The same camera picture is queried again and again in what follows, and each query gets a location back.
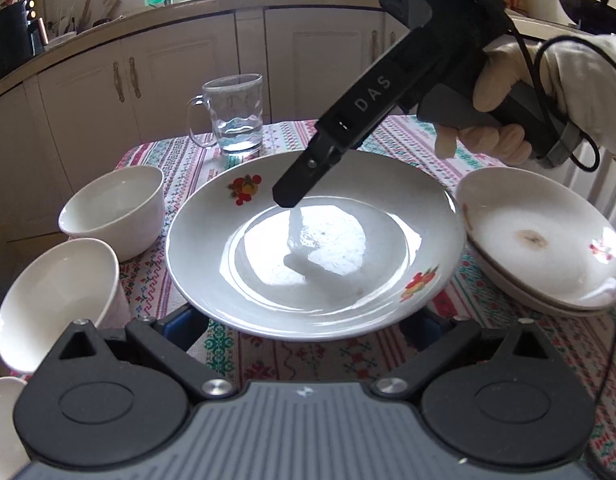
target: gloved hand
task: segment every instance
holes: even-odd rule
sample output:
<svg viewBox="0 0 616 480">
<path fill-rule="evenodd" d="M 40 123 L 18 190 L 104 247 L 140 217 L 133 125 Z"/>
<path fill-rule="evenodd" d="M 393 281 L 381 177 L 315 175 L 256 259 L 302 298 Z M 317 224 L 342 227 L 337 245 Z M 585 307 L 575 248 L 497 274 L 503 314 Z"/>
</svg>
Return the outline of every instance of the gloved hand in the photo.
<svg viewBox="0 0 616 480">
<path fill-rule="evenodd" d="M 616 36 L 586 37 L 616 62 Z M 529 46 L 534 60 L 537 46 Z M 475 84 L 472 104 L 489 112 L 505 99 L 512 85 L 521 80 L 532 84 L 528 67 L 517 43 L 509 43 L 488 53 L 489 61 Z M 542 58 L 541 82 L 546 94 L 556 100 L 560 111 L 599 145 L 616 154 L 616 72 L 601 56 L 571 42 L 557 43 Z M 454 156 L 459 139 L 473 153 L 485 153 L 507 164 L 521 164 L 530 156 L 518 124 L 500 128 L 476 126 L 456 130 L 435 124 L 438 158 Z"/>
</svg>

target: table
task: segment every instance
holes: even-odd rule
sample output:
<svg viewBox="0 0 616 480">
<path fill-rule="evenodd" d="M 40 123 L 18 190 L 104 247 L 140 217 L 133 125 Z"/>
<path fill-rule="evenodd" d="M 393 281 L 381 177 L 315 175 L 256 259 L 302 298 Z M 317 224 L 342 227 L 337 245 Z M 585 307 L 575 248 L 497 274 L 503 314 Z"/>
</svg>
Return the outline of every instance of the table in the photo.
<svg viewBox="0 0 616 480">
<path fill-rule="evenodd" d="M 313 121 L 265 126 L 261 155 L 300 150 L 313 133 Z M 501 165 L 463 147 L 454 159 L 438 160 L 434 140 L 430 124 L 414 117 L 392 116 L 362 149 L 417 166 L 451 190 L 469 171 Z M 164 259 L 170 222 L 197 188 L 240 162 L 235 156 L 223 156 L 217 148 L 202 150 L 187 137 L 143 144 L 121 160 L 119 168 L 150 164 L 165 173 L 166 223 L 162 235 L 144 254 L 120 266 L 122 284 L 136 314 L 161 318 L 185 303 L 172 285 Z M 520 306 L 482 275 L 469 254 L 429 306 L 443 316 L 471 316 L 491 328 L 506 326 L 519 317 L 535 319 L 589 392 L 595 392 L 600 382 L 616 320 L 616 312 L 571 319 L 545 316 Z M 203 338 L 190 349 L 191 355 L 238 386 L 248 380 L 374 380 L 415 353 L 397 326 L 342 341 L 293 343 L 238 333 L 216 322 L 210 323 Z M 593 443 L 602 462 L 616 470 L 616 359 L 603 406 L 597 411 Z"/>
</svg>

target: mug handle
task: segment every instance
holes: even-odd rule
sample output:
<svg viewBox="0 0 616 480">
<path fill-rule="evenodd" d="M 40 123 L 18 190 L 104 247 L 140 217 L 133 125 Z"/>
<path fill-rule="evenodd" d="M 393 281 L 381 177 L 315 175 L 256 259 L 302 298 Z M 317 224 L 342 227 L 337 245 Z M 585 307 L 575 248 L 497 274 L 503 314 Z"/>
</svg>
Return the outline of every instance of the mug handle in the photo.
<svg viewBox="0 0 616 480">
<path fill-rule="evenodd" d="M 212 132 L 210 133 L 210 136 L 211 136 L 210 141 L 198 142 L 195 139 L 195 133 L 192 131 L 192 127 L 190 126 L 190 110 L 197 105 L 206 106 L 203 95 L 198 95 L 196 97 L 193 97 L 190 101 L 188 101 L 188 104 L 186 105 L 186 126 L 188 127 L 188 136 L 190 137 L 190 140 L 192 140 L 193 143 L 199 146 L 200 148 L 212 148 L 217 143 L 217 139 L 214 136 L 214 133 Z"/>
</svg>

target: water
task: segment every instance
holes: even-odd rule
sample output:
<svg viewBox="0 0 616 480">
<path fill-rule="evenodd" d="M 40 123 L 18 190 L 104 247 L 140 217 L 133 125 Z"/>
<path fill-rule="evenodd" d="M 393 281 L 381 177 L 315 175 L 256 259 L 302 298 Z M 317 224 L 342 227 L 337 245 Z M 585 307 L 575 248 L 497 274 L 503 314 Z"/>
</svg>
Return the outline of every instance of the water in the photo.
<svg viewBox="0 0 616 480">
<path fill-rule="evenodd" d="M 227 123 L 217 120 L 214 127 L 219 147 L 228 155 L 254 152 L 261 146 L 263 121 L 260 116 L 235 117 Z"/>
</svg>

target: glass mug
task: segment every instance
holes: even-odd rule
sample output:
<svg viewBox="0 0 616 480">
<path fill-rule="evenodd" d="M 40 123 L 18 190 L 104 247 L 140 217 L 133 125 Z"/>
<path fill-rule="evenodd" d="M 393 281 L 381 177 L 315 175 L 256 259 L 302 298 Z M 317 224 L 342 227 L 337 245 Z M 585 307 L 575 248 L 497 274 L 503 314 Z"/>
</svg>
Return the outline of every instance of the glass mug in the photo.
<svg viewBox="0 0 616 480">
<path fill-rule="evenodd" d="M 226 155 L 257 151 L 263 140 L 261 81 L 259 74 L 239 74 L 203 85 L 201 95 L 191 99 L 186 108 L 190 139 L 201 148 L 218 143 Z M 190 125 L 190 112 L 197 105 L 204 105 L 210 113 L 213 138 L 208 142 L 195 139 Z"/>
</svg>

